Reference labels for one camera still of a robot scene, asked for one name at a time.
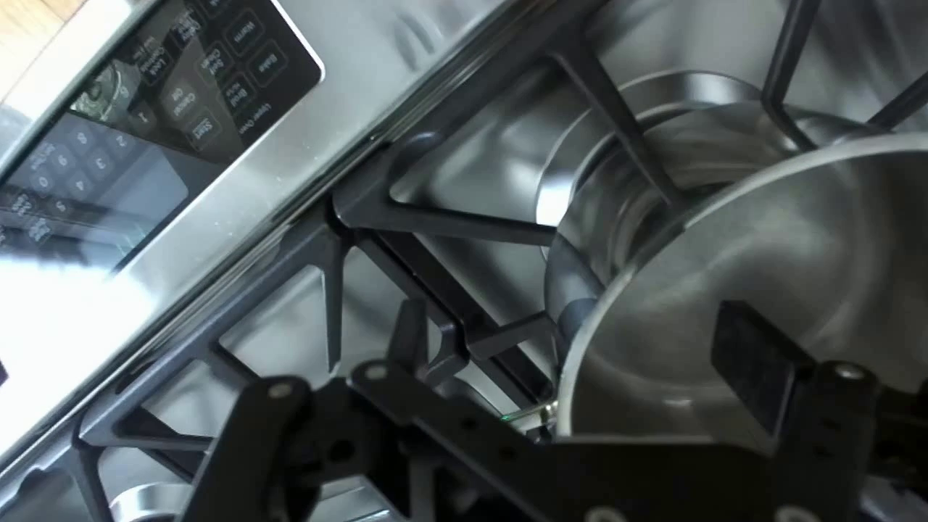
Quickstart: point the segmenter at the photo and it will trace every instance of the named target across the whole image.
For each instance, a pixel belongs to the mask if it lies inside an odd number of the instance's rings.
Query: control panel
[[[116,271],[321,78],[269,0],[166,0],[0,182],[0,260]]]

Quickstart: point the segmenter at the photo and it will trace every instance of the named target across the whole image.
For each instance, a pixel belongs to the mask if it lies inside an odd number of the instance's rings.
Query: stainless steel stovetop
[[[790,52],[771,66],[790,50],[777,0],[276,7],[321,63],[319,88],[123,272],[56,304],[71,327],[30,317],[23,352],[76,356],[7,360],[0,414],[20,426],[4,432],[4,517],[178,510],[243,384],[321,387],[388,356],[403,302],[426,304],[426,384],[524,432],[564,430],[536,413],[565,400],[572,340],[662,221],[653,211],[691,198],[667,178],[706,198],[806,147],[916,142],[925,127],[916,0],[794,2],[814,11],[794,75]],[[636,120],[622,120],[613,84]],[[910,84],[910,110],[883,110]],[[600,192],[642,201],[616,214],[633,231],[603,218],[613,202],[581,201],[600,171],[645,186]],[[591,282],[559,263],[559,237]],[[356,481],[326,495],[313,519],[391,519]]]

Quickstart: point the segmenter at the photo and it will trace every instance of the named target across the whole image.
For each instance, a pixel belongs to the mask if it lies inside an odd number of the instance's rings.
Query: gas stove
[[[925,36],[916,27],[928,11],[916,2],[178,0],[147,8],[127,31],[133,47],[120,43],[116,55],[147,50],[150,36],[175,37],[166,27],[188,14],[200,27],[230,17],[214,27],[242,31],[220,28],[220,43],[203,37],[197,63],[217,73],[214,50],[230,47],[243,63],[230,78],[246,82],[239,91],[224,78],[214,114],[230,110],[230,124],[192,120],[182,144],[178,127],[133,127],[145,114],[131,127],[111,115],[127,84],[159,73],[158,52],[145,55],[139,78],[114,69],[116,62],[97,63],[92,78],[111,82],[116,104],[100,107],[78,91],[65,115],[44,121],[52,131],[40,136],[56,136],[78,114],[100,124],[97,136],[114,131],[116,144],[127,136],[139,147],[145,140],[181,147],[187,155],[166,163],[187,182],[143,186],[139,201],[162,194],[143,211],[143,229],[120,250],[81,250],[102,272],[87,282],[102,304],[56,310],[76,324],[73,340],[56,336],[56,346],[81,356],[62,375],[44,372],[68,387],[52,387],[20,430],[4,432],[10,519],[175,517],[246,384],[298,375],[321,387],[366,360],[411,360],[440,395],[471,398],[535,437],[717,436],[691,417],[646,417],[646,400],[623,403],[642,423],[600,423],[610,395],[588,387],[603,384],[588,365],[616,342],[600,324],[622,324],[616,310],[623,308],[613,308],[622,282],[681,218],[767,168],[925,155],[928,82],[916,62]],[[246,88],[262,88],[269,55],[297,73],[288,91],[266,88],[262,114]],[[200,91],[178,78],[181,88],[158,91],[175,101],[169,114],[200,107],[188,101]],[[211,127],[230,136],[200,142]],[[10,179],[44,142],[23,147]],[[426,342],[406,346],[426,347],[397,353],[391,340],[408,330]],[[0,413],[26,413],[46,387],[14,387],[44,360],[26,372],[4,362],[10,403]],[[698,398],[649,395],[667,408]],[[740,437],[762,449],[762,436],[742,430]],[[339,481],[313,519],[391,513],[361,481]]]

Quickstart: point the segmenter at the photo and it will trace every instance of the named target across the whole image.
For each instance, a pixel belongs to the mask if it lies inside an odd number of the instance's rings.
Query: oven control panel
[[[0,182],[0,258],[114,271],[321,78],[269,0],[166,0]]]

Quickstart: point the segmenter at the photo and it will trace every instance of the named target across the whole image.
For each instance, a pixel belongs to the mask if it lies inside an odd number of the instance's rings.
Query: stovetop
[[[378,356],[411,360],[437,392],[478,400],[536,437],[551,436],[536,413],[558,400],[584,314],[553,310],[549,247],[584,171],[600,166],[597,152],[622,147],[656,201],[678,208],[691,194],[672,186],[662,155],[645,140],[678,114],[767,107],[768,124],[787,136],[774,144],[787,157],[820,144],[809,140],[814,131],[797,124],[794,107],[843,121],[875,115],[875,134],[922,131],[916,110],[925,82],[914,82],[922,73],[914,52],[922,36],[910,11],[883,2],[820,2],[814,11],[797,0],[787,23],[793,31],[781,37],[787,2],[510,7],[343,163],[334,160],[339,155],[297,155],[305,142],[334,152],[352,142],[339,136],[361,131],[332,115],[334,124],[305,134],[301,121],[319,120],[326,104],[313,92],[224,173],[236,201],[246,186],[233,188],[233,179],[265,178],[266,192],[249,194],[262,211],[272,194],[288,194],[276,226],[265,226],[266,237],[249,250],[233,256],[224,244],[217,256],[214,247],[197,247],[200,221],[224,221],[220,236],[253,237],[256,226],[242,229],[239,211],[217,218],[203,201],[187,214],[187,229],[171,226],[166,247],[147,250],[150,263],[147,252],[133,263],[158,271],[158,252],[226,260],[210,278],[203,268],[192,268],[200,275],[171,275],[171,292],[203,285],[182,308],[143,314],[159,323],[136,336],[120,372],[92,387],[92,400],[71,408],[31,446],[18,446],[0,476],[10,513],[39,513],[30,498],[91,519],[108,519],[111,503],[136,508],[155,492],[133,487],[192,481],[236,392],[258,375],[298,375],[321,387]],[[291,7],[291,14],[297,27],[313,27],[310,7]],[[809,23],[809,41],[793,37]],[[334,47],[317,52],[334,78],[329,95],[336,99],[336,69],[366,69],[374,59],[361,59],[345,41],[343,62]],[[332,173],[313,182],[291,178],[326,168]],[[421,318],[430,352],[388,352],[388,340]],[[388,519],[361,485],[336,485],[326,495],[319,519]]]

